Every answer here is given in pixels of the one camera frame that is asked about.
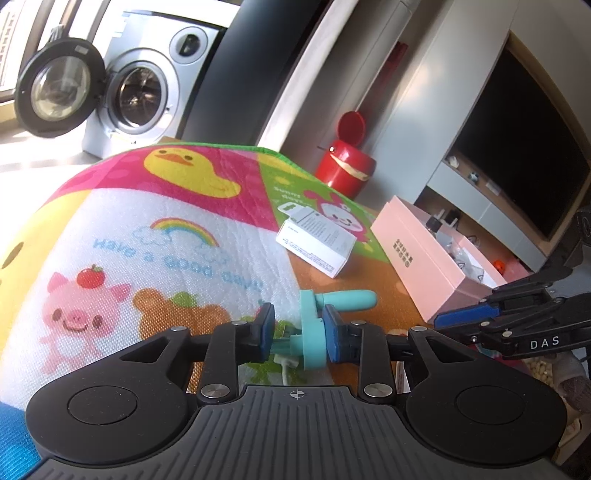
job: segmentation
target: rainbow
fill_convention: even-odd
[[[213,235],[205,230],[205,228],[194,222],[183,220],[182,218],[161,218],[150,225],[150,228],[153,230],[162,230],[166,233],[172,233],[181,230],[183,232],[192,233],[193,235],[198,236],[206,245],[209,245],[210,247],[220,246]]]

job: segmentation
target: brown bear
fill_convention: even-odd
[[[134,295],[133,304],[142,313],[139,322],[142,340],[176,325],[188,327],[191,335],[203,335],[231,320],[226,309],[219,305],[199,307],[194,296],[185,291],[166,299],[155,288],[144,288]],[[189,391],[193,393],[197,391],[201,367],[195,364],[189,381]]]

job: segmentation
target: duck beak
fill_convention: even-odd
[[[180,163],[181,165],[187,165],[189,167],[192,167],[193,164],[187,160],[185,160],[183,157],[181,157],[180,155],[177,155],[175,153],[162,153],[162,154],[156,154],[156,156],[158,158],[162,158],[163,160],[168,160],[168,161],[173,161],[175,163]]]

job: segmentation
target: television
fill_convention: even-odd
[[[504,49],[454,145],[546,238],[589,175],[579,145],[536,80]]]

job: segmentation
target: cloud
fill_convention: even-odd
[[[153,230],[149,226],[143,226],[134,231],[133,236],[143,245],[167,245],[173,241],[167,232]]]
[[[218,263],[219,265],[225,265],[228,263],[228,260],[230,260],[230,256],[223,248],[210,247],[204,242],[195,247],[195,253],[208,263]]]

